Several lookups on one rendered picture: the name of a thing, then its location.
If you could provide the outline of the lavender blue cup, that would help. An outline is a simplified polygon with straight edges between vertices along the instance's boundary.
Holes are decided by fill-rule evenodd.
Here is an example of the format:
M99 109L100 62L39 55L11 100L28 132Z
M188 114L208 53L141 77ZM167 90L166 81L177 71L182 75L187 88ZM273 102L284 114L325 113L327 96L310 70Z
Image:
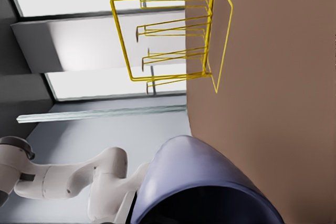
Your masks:
M254 183L227 157L191 136L155 154L130 224L283 224Z

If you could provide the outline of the silver frame post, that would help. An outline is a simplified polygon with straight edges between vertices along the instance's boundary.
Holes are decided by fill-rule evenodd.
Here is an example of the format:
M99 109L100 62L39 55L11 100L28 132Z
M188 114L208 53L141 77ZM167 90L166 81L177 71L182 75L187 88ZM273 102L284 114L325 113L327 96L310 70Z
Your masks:
M16 121L18 123L73 121L73 120L95 119L95 118L102 118L102 117L185 112L186 110L187 110L186 104L146 106L146 107L137 107L137 108L19 115Z

